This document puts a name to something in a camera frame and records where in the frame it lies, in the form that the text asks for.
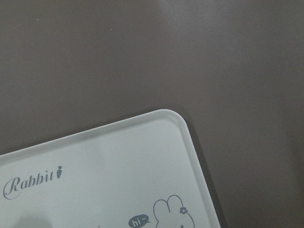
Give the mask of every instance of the gray surface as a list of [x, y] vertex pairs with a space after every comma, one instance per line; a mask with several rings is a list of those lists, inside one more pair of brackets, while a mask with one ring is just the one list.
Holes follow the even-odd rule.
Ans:
[[169, 108], [223, 227], [304, 227], [304, 3], [283, 2], [2, 1], [0, 153]]

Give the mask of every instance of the white tray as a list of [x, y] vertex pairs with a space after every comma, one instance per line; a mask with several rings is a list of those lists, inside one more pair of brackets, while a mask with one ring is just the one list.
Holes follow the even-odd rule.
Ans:
[[1, 155], [0, 173], [0, 228], [220, 227], [171, 110]]

